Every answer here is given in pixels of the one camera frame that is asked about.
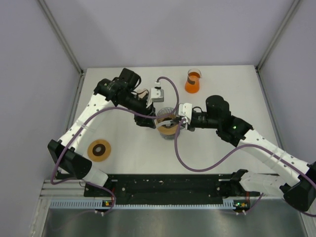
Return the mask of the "grey glass server carafe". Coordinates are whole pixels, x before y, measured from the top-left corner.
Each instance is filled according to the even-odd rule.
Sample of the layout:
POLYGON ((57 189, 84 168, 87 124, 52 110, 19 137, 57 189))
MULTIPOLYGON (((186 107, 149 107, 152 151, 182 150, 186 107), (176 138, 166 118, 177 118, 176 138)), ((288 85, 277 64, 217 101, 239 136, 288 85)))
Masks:
POLYGON ((175 138, 177 128, 178 128, 178 125, 171 126, 171 127, 161 126, 158 128, 158 131, 164 139, 173 140, 175 138))

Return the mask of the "orange filter box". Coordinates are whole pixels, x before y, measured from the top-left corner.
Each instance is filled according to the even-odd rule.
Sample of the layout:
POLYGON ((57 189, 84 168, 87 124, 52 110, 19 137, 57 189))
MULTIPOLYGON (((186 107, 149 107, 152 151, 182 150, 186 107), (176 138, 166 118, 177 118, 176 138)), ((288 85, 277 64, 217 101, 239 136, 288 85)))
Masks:
POLYGON ((147 89, 144 90, 138 90, 136 92, 136 95, 138 96, 138 98, 144 98, 148 95, 149 91, 147 89))

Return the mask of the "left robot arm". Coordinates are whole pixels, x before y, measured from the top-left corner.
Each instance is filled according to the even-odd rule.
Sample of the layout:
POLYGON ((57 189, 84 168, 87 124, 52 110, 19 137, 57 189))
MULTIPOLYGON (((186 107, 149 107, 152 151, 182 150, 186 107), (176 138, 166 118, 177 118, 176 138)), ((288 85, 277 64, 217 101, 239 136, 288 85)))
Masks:
POLYGON ((156 127, 156 110, 151 101, 151 92, 147 90, 143 95, 136 92, 141 82, 137 73, 124 68, 119 76, 97 83, 88 104, 73 125, 61 138, 48 143, 49 153, 55 163, 51 184, 59 183, 55 176, 58 168, 61 168, 70 174, 71 179, 94 184, 96 192, 102 196, 111 192, 112 184, 107 181, 108 175, 84 154, 90 145, 90 137, 110 110, 129 111, 134 114, 138 126, 156 127))

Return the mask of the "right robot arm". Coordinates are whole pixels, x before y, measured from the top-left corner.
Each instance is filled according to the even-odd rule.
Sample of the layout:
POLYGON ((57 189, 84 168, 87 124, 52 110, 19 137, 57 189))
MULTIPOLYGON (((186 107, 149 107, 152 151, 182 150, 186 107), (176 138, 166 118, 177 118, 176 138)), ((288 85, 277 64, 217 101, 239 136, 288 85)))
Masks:
POLYGON ((224 162, 238 150, 243 150, 258 159, 275 175, 257 174, 240 169, 232 177, 231 191, 235 195, 260 192, 284 199, 290 206, 307 212, 316 199, 316 165, 300 160, 269 142, 251 124, 231 114, 230 106, 219 95, 209 96, 206 111, 196 112, 190 103, 179 104, 177 116, 179 127, 187 130, 196 128, 215 129, 223 141, 234 149, 214 165, 204 169, 194 169, 183 161, 183 167, 192 172, 206 172, 224 162))

